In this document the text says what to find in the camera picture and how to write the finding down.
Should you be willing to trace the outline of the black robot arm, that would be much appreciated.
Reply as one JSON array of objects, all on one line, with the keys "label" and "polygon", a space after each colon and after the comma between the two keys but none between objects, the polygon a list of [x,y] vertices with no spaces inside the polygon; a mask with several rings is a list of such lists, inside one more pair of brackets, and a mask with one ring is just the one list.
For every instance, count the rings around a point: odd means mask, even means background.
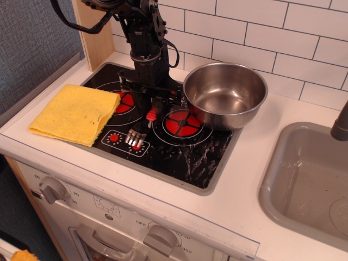
[{"label": "black robot arm", "polygon": [[84,1],[86,6],[113,15],[121,24],[134,69],[118,73],[123,91],[131,93],[141,116],[151,109],[158,120],[164,118],[172,104],[179,104],[182,86],[173,80],[169,71],[168,47],[165,39],[166,22],[162,19],[157,1]]}]

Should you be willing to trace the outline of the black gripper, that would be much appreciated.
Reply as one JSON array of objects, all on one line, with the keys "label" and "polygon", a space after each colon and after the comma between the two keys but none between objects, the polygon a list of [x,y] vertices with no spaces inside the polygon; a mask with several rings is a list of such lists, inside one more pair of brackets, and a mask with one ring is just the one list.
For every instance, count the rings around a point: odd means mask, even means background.
[{"label": "black gripper", "polygon": [[151,63],[135,62],[134,65],[133,70],[118,72],[121,89],[132,93],[141,116],[146,116],[153,105],[157,120],[162,120],[170,109],[170,102],[182,100],[182,84],[170,77],[169,66],[162,58]]}]

